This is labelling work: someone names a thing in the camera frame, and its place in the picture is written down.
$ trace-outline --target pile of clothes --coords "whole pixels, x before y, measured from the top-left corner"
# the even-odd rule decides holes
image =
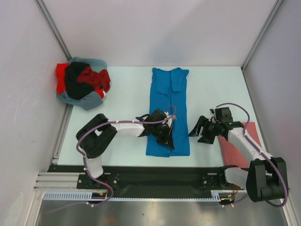
[[[84,62],[57,64],[56,96],[59,100],[90,110],[103,103],[110,89],[110,77],[106,69],[95,72]]]

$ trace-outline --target metal floor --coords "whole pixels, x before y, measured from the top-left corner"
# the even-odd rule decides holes
[[[246,199],[232,207],[204,202],[111,201],[103,206],[84,204],[46,214],[70,204],[43,201],[36,226],[287,226],[282,208]]]

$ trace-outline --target black cloth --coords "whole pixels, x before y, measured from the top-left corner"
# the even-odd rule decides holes
[[[77,81],[81,72],[88,66],[90,65],[83,62],[72,62],[66,68],[65,86],[70,98],[80,100],[94,91],[94,87],[92,85],[86,82],[78,83]]]

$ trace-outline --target white wall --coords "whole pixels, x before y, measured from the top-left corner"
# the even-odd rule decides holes
[[[19,192],[23,219],[37,173],[50,160],[64,111],[54,71],[66,59],[33,0],[2,1],[0,31],[1,221]]]
[[[276,0],[45,0],[71,55],[241,66]]]
[[[301,1],[287,0],[246,70],[269,150],[286,160],[301,211]]]

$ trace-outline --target white table surface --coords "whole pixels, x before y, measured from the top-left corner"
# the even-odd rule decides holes
[[[83,165],[81,155],[76,151],[76,133],[95,115],[104,113],[109,120],[132,120],[149,113],[150,88],[153,67],[127,66],[108,67],[111,89],[104,103],[90,111],[74,106],[63,146],[59,165]],[[172,70],[175,67],[157,67]],[[252,103],[240,67],[181,67],[189,69],[187,76],[187,123],[189,132],[199,116],[210,117],[210,108],[232,102],[244,107],[256,122]],[[229,106],[235,121],[245,122],[245,113]],[[153,157],[147,156],[146,137],[117,137],[102,154],[104,166],[168,166],[168,167],[218,167],[222,166],[219,142],[213,145],[198,143],[199,137],[190,138],[190,156]]]

